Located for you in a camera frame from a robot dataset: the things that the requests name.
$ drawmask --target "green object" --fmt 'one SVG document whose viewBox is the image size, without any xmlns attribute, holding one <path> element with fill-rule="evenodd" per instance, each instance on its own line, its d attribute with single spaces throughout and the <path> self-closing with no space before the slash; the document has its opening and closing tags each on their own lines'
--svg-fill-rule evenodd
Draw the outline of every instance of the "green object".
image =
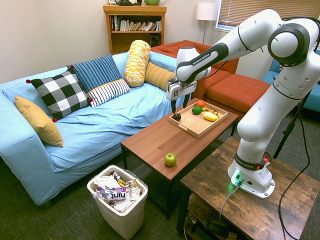
<svg viewBox="0 0 320 240">
<path fill-rule="evenodd" d="M 147 5 L 158 5 L 160 0 L 144 0 Z"/>
<path fill-rule="evenodd" d="M 194 108 L 192 108 L 192 112 L 195 115 L 199 115 L 200 113 L 202 113 L 202 107 L 200 106 L 195 106 Z"/>
</svg>

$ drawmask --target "black and white checkered pillow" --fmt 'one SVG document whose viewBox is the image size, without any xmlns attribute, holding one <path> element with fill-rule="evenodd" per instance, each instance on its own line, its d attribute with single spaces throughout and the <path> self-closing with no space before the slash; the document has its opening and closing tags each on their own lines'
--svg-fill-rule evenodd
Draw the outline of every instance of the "black and white checkered pillow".
<svg viewBox="0 0 320 240">
<path fill-rule="evenodd" d="M 57 120 L 90 104 L 72 68 L 57 76 L 27 80 L 27 83 L 35 87 L 50 109 L 52 116 Z"/>
</svg>

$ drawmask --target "plant pot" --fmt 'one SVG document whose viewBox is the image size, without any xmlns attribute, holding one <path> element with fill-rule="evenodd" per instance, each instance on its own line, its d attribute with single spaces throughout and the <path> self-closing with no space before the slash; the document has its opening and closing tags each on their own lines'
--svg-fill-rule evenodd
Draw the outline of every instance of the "plant pot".
<svg viewBox="0 0 320 240">
<path fill-rule="evenodd" d="M 160 0 L 144 0 L 147 5 L 158 5 Z"/>
</svg>

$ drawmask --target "white trash can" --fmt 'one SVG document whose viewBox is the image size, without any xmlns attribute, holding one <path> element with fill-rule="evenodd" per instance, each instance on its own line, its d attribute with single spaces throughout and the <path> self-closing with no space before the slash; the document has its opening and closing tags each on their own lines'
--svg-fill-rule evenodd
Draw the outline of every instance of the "white trash can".
<svg viewBox="0 0 320 240">
<path fill-rule="evenodd" d="M 108 176 L 111 172 L 116 171 L 120 178 L 124 181 L 130 181 L 134 179 L 132 175 L 127 173 L 122 168 L 116 165 L 110 165 L 105 170 L 100 172 L 96 177 Z M 92 178 L 87 188 L 90 191 L 92 197 L 96 192 L 98 186 L 94 184 L 96 177 Z M 141 195 L 133 205 L 129 207 L 125 212 L 119 212 L 108 205 L 103 199 L 96 198 L 95 202 L 104 218 L 104 220 L 123 238 L 129 240 L 140 229 L 144 223 L 145 215 L 145 202 L 148 195 L 148 188 L 142 184 L 142 181 L 136 179 L 139 188 L 141 189 Z"/>
</svg>

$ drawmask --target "coffee table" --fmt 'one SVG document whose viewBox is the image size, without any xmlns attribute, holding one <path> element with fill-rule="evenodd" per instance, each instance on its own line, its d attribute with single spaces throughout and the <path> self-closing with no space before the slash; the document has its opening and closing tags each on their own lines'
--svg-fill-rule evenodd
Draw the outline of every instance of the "coffee table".
<svg viewBox="0 0 320 240">
<path fill-rule="evenodd" d="M 202 225 L 205 219 L 219 220 L 219 217 L 214 216 L 219 216 L 225 198 L 236 189 L 231 184 L 227 171 L 238 146 L 239 140 L 230 137 L 181 179 L 183 187 L 177 222 L 179 233 L 183 232 L 185 220 L 188 220 L 185 218 L 187 211 Z M 268 169 L 275 181 L 272 195 L 260 199 L 238 189 L 225 202 L 222 220 L 233 225 L 250 240 L 291 240 L 289 235 L 284 236 L 278 206 L 281 195 L 299 171 L 276 159 L 272 160 Z M 284 225 L 296 239 L 302 234 L 319 189 L 320 182 L 302 173 L 282 200 Z M 219 240 L 227 239 L 218 235 L 216 237 Z"/>
<path fill-rule="evenodd" d="M 188 106 L 197 101 L 197 98 L 192 99 Z M 170 219 L 171 214 L 171 193 L 174 180 L 179 174 L 185 173 L 184 170 L 188 169 L 187 166 L 232 124 L 233 130 L 231 134 L 233 134 L 238 121 L 238 115 L 228 112 L 228 116 L 223 121 L 201 137 L 196 138 L 169 122 L 169 117 L 172 115 L 172 113 L 169 113 L 121 143 L 125 169 L 128 169 L 126 154 L 129 151 L 153 171 L 160 174 L 165 182 L 168 182 L 167 189 L 157 189 L 157 191 L 165 191 L 167 193 L 166 204 L 162 205 L 166 210 L 167 220 Z M 176 155 L 175 166 L 169 167 L 165 165 L 164 158 L 168 153 Z"/>
</svg>

